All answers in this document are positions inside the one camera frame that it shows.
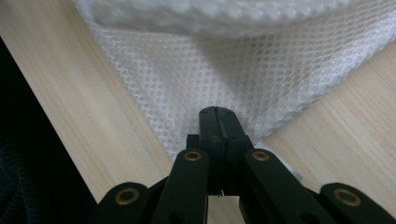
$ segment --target light wooden surface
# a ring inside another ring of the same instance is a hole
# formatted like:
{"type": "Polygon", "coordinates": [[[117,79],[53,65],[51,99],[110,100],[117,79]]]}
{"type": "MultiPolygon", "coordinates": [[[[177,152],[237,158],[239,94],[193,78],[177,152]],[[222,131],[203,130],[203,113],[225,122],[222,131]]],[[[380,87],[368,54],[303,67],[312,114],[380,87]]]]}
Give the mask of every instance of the light wooden surface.
{"type": "MultiPolygon", "coordinates": [[[[147,186],[172,162],[71,1],[0,0],[0,35],[99,201],[147,186]]],[[[265,141],[318,191],[352,185],[396,217],[396,43],[265,141]]],[[[242,223],[236,198],[211,198],[209,223],[242,223]]]]}

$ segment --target metal grommet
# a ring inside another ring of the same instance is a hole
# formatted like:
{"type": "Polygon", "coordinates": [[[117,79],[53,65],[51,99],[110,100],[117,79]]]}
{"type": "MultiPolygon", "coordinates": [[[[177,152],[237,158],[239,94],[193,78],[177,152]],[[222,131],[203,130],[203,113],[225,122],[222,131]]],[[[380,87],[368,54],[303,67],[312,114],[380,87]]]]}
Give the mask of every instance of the metal grommet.
{"type": "Polygon", "coordinates": [[[270,156],[262,151],[255,151],[251,156],[258,161],[268,161],[270,159],[270,156]]]}
{"type": "Polygon", "coordinates": [[[333,191],[335,199],[349,206],[361,205],[361,199],[358,195],[352,193],[347,189],[335,189],[333,191]]]}
{"type": "Polygon", "coordinates": [[[192,152],[188,152],[184,155],[184,159],[186,159],[187,161],[198,161],[202,158],[201,153],[192,151],[192,152]]]}
{"type": "Polygon", "coordinates": [[[120,190],[116,195],[116,203],[119,205],[127,205],[134,203],[139,198],[139,191],[134,188],[120,190]]]}

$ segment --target mesh bag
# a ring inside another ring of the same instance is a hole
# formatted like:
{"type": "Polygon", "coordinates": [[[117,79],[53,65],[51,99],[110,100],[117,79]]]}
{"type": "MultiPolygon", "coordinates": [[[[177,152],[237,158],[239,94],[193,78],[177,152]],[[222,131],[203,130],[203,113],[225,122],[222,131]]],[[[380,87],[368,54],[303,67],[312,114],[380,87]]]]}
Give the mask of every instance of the mesh bag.
{"type": "Polygon", "coordinates": [[[233,110],[258,143],[396,36],[394,0],[76,5],[171,158],[201,109],[233,110]]]}

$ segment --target wood grain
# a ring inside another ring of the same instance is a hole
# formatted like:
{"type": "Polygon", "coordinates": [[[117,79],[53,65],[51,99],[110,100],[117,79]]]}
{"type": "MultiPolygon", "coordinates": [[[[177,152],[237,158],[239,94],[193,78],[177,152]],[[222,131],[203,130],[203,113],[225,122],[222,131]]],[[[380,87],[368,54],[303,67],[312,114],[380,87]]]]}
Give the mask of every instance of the wood grain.
{"type": "MultiPolygon", "coordinates": [[[[147,186],[172,162],[71,1],[0,1],[0,35],[99,201],[147,186]]],[[[396,43],[265,139],[318,191],[361,189],[396,217],[396,43]]],[[[208,223],[243,223],[237,198],[210,198],[208,223]]]]}

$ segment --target black plastic mechanism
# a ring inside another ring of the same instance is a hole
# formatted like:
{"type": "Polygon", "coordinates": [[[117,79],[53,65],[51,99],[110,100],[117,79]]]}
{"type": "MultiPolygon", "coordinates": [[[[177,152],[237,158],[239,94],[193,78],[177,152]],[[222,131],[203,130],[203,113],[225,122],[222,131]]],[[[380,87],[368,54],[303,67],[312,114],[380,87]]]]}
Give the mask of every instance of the black plastic mechanism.
{"type": "Polygon", "coordinates": [[[271,152],[254,148],[235,113],[208,107],[171,174],[151,188],[124,183],[92,213],[91,224],[203,224],[208,195],[236,195],[247,224],[387,223],[396,220],[365,194],[329,184],[306,189],[271,152]]]}

